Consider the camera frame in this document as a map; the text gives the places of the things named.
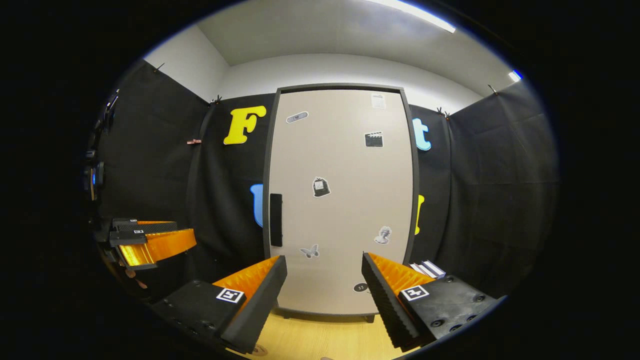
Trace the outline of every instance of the ceiling light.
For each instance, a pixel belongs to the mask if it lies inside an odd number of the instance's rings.
[[[445,30],[447,30],[448,32],[452,33],[454,31],[456,31],[456,28],[454,28],[453,26],[451,26],[449,23],[447,23],[446,21],[442,20],[442,19],[438,19],[437,17],[431,15],[430,13],[424,11],[424,10],[420,10],[418,8],[416,8],[415,6],[411,6],[409,4],[405,4],[402,1],[398,1],[398,0],[365,0],[365,1],[370,1],[372,3],[378,3],[378,4],[382,4],[385,6],[389,6],[390,8],[394,8],[394,9],[398,9],[402,12],[406,12],[409,13],[413,16],[419,17],[422,20],[426,20],[436,26],[439,26]]]
[[[514,83],[517,83],[518,81],[520,81],[520,79],[522,79],[522,76],[520,76],[520,74],[515,70],[509,73],[509,77],[511,78],[511,80],[513,80]]]

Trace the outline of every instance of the white ceiling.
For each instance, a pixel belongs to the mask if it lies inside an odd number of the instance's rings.
[[[249,0],[198,27],[230,66],[273,56],[340,53],[412,65],[479,95],[512,84],[512,70],[460,28],[452,34],[364,0]]]

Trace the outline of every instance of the yellow letter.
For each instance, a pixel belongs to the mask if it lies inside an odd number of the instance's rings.
[[[224,139],[225,145],[233,143],[245,143],[246,135],[244,135],[244,129],[247,133],[251,133],[255,129],[255,115],[263,117],[267,114],[267,109],[264,106],[254,106],[252,108],[234,109],[231,111],[231,126],[229,127],[229,135]]]
[[[420,207],[422,206],[423,202],[424,202],[424,196],[418,195],[418,215],[416,215],[415,217],[415,234],[414,235],[418,235],[418,233],[420,232],[420,228],[418,227],[418,219],[420,218]]]

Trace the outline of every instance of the door handle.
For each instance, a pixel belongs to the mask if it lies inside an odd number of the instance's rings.
[[[282,247],[282,194],[269,194],[269,231],[271,246]]]

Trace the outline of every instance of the white wall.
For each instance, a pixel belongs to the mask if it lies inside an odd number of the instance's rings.
[[[202,33],[191,26],[176,34],[145,56],[145,60],[182,86],[211,101],[229,65]]]
[[[394,61],[346,54],[300,54],[251,61],[229,68],[218,88],[223,99],[274,93],[281,86],[368,83],[400,86],[412,105],[454,113],[482,99],[432,72]]]

